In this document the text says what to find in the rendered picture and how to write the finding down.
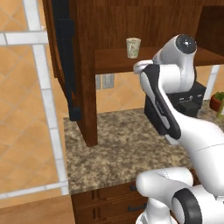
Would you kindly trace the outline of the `green plant in red pot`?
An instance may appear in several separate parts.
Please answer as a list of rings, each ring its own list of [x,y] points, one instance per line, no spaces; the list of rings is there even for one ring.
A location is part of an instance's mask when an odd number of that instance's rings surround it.
[[[218,111],[223,98],[224,92],[217,92],[213,94],[209,102],[209,107],[214,111]]]

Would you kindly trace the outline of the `brown wooden drawer front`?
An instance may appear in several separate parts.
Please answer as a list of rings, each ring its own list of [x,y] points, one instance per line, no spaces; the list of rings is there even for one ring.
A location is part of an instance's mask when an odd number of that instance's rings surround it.
[[[111,202],[123,202],[133,199],[140,199],[145,202],[147,199],[141,196],[138,191],[131,191],[130,185],[136,185],[135,182],[129,182],[121,185],[114,185],[88,192],[81,192],[71,196],[74,208],[95,207],[108,205]]]
[[[75,224],[135,224],[137,217],[143,210],[129,212],[128,206],[139,207],[140,199],[130,201],[111,202],[108,205],[76,208],[74,210]]]

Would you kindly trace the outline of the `pale patterned glass cup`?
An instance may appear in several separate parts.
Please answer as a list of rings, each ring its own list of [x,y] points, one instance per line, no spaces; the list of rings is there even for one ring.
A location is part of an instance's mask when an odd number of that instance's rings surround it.
[[[140,38],[127,38],[126,39],[127,56],[130,59],[136,59],[138,57],[140,45],[141,45]]]

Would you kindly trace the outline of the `brown wooden cabinet door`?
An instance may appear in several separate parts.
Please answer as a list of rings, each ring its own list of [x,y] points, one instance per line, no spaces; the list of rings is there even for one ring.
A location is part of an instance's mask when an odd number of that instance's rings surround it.
[[[224,57],[224,6],[204,6],[195,36],[199,47]]]
[[[54,77],[66,97],[69,118],[87,146],[97,145],[92,0],[42,0]]]

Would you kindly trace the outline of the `grey wall socket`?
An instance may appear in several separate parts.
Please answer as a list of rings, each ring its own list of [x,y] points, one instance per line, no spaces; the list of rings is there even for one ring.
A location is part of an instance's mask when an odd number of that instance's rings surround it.
[[[115,86],[115,75],[113,73],[97,74],[95,76],[96,89],[109,89]]]

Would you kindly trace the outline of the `green bottle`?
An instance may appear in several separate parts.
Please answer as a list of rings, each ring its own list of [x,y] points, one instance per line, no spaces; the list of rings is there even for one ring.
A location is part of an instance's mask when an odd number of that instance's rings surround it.
[[[221,104],[220,104],[220,107],[219,107],[216,117],[224,119],[224,98],[221,101]]]

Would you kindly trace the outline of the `brown wooden wall cabinet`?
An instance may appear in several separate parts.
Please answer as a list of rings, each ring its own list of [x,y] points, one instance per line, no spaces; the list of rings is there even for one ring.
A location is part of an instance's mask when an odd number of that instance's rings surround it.
[[[195,38],[204,6],[224,0],[92,0],[94,74],[122,73],[135,63],[128,59],[125,40],[142,40],[139,58],[149,59],[178,34]],[[199,47],[197,66],[224,64],[224,57]]]

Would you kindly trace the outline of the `light wooden counter panel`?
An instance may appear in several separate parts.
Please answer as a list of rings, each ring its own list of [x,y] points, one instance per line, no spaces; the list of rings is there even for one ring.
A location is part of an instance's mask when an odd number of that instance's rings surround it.
[[[69,195],[0,209],[0,224],[75,224]]]

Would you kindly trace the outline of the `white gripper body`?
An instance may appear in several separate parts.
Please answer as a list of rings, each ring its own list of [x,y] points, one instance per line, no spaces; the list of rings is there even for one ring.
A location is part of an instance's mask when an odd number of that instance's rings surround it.
[[[153,61],[151,59],[140,60],[133,66],[133,73],[140,74],[149,64],[152,64]]]

